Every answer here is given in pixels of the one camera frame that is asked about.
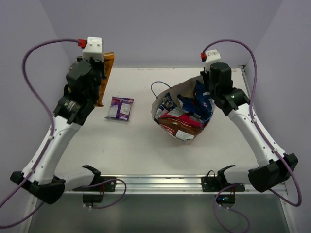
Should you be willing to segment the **orange snack packet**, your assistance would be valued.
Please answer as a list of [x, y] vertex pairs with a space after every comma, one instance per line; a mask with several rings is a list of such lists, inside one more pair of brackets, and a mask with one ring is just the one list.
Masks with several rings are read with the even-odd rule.
[[97, 100], [95, 107], [103, 107], [103, 97], [104, 92], [107, 87], [107, 83], [109, 81], [109, 77], [111, 74], [112, 66], [115, 60], [115, 54], [113, 52], [107, 52], [103, 54], [104, 57], [104, 74], [105, 78], [101, 80], [101, 86], [99, 91], [99, 99]]

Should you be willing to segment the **purple candy packet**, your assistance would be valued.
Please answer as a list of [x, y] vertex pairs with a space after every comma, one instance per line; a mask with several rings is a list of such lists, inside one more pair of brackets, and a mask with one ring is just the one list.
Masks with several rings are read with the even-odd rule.
[[106, 119], [129, 121], [134, 99], [112, 97]]

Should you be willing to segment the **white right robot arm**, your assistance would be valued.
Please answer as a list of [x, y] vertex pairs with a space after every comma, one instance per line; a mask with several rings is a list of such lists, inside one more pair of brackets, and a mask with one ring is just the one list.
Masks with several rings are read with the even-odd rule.
[[233, 87], [229, 65], [216, 62], [200, 74], [215, 105], [238, 127], [257, 160], [254, 168], [230, 165], [219, 170], [220, 176], [216, 179], [218, 188], [226, 191], [234, 183], [243, 183], [265, 192], [288, 180], [298, 158], [293, 153], [287, 154], [269, 135], [260, 120], [250, 114], [250, 99], [242, 89]]

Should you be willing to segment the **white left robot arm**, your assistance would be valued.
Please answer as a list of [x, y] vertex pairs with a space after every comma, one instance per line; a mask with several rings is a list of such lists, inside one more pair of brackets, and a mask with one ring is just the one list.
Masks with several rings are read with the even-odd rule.
[[64, 192], [75, 188], [94, 191], [100, 187], [101, 173], [89, 165], [67, 174], [56, 174], [55, 170], [71, 139], [95, 108], [105, 78], [102, 61], [78, 58], [70, 66], [64, 94], [53, 112], [44, 141], [28, 165], [12, 173], [11, 181], [47, 204], [55, 203]]

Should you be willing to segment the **dark blue snack packet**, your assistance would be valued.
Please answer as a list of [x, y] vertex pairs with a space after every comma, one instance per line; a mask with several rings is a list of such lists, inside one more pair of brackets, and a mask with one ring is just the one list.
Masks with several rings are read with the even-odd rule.
[[193, 90], [193, 97], [185, 97], [182, 95], [177, 95], [177, 99], [180, 103], [182, 110], [185, 113], [190, 114], [191, 116], [200, 119], [202, 125], [207, 124], [210, 121], [215, 104], [209, 92], [206, 91], [205, 85], [196, 81], [195, 87]]

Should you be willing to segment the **pink snack packet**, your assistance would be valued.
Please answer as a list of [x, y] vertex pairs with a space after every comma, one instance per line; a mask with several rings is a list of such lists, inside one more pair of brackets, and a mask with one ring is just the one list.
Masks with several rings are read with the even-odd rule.
[[179, 120], [195, 128], [200, 128], [202, 125], [202, 122], [200, 119], [197, 119], [188, 113], [184, 113], [183, 111], [179, 111], [178, 108], [175, 108], [165, 113], [159, 119], [175, 119], [175, 120]]

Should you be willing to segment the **blue white snack packet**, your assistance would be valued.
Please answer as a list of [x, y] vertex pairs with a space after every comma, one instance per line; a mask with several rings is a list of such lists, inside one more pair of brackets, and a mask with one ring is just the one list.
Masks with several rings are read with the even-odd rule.
[[177, 107], [177, 104], [172, 100], [170, 93], [164, 95], [161, 100], [157, 111], [154, 116], [154, 121], [158, 122], [158, 119], [169, 111]]

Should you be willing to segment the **brown snack packet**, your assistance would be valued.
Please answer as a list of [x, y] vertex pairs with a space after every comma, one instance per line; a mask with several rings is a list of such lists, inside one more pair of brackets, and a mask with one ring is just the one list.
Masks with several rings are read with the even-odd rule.
[[203, 131], [175, 118], [160, 118], [158, 123], [167, 133], [180, 141], [192, 140]]

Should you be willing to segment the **black right controller box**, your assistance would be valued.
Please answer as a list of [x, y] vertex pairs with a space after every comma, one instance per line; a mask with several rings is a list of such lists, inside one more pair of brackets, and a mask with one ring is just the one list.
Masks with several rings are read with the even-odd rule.
[[234, 194], [216, 194], [214, 201], [220, 205], [233, 205], [236, 201], [236, 197]]

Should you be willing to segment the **black controller box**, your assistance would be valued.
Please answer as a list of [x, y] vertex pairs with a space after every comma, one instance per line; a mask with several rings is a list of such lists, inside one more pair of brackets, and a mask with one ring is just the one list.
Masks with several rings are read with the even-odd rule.
[[103, 193], [83, 194], [82, 202], [85, 205], [94, 205], [103, 201]]
[[233, 205], [236, 201], [236, 197], [234, 194], [216, 194], [214, 201], [220, 205]]

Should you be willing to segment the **black left controller box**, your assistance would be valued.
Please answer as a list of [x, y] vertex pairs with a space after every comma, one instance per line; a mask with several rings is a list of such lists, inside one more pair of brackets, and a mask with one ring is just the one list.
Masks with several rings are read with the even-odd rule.
[[94, 205], [103, 201], [103, 193], [83, 194], [82, 202], [85, 205]]

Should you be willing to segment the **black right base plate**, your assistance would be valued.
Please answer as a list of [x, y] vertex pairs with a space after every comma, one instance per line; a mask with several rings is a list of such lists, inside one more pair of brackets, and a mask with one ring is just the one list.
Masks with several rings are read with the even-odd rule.
[[230, 186], [224, 175], [218, 175], [210, 170], [206, 176], [201, 177], [201, 186], [203, 192], [219, 192]]

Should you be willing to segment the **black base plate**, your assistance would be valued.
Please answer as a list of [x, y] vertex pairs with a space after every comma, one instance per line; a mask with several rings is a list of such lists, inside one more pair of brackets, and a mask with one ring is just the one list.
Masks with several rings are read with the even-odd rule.
[[201, 177], [201, 186], [203, 192], [219, 192], [230, 186], [224, 175], [218, 175], [210, 170], [206, 176]]
[[82, 186], [81, 188], [93, 192], [114, 192], [116, 188], [116, 177], [95, 176], [90, 185]]

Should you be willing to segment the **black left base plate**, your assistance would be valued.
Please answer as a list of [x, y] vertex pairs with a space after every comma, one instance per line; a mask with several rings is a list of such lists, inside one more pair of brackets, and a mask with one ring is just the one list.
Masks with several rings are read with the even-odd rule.
[[116, 188], [116, 177], [95, 176], [90, 185], [82, 186], [81, 188], [93, 192], [114, 192]]

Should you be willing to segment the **aluminium mounting rail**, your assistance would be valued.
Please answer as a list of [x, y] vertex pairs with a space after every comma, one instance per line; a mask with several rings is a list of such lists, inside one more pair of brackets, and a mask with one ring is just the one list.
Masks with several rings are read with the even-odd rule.
[[[204, 175], [102, 175], [104, 179], [117, 178], [123, 180], [127, 185], [126, 194], [217, 194], [218, 189], [208, 190]], [[122, 194], [124, 185], [120, 181], [111, 182], [106, 185], [109, 194]], [[250, 184], [239, 184], [235, 189], [231, 188], [235, 194], [272, 194], [270, 191], [258, 192]], [[279, 194], [287, 194], [285, 184], [279, 184], [273, 188]], [[97, 192], [90, 188], [70, 188], [65, 192]]]

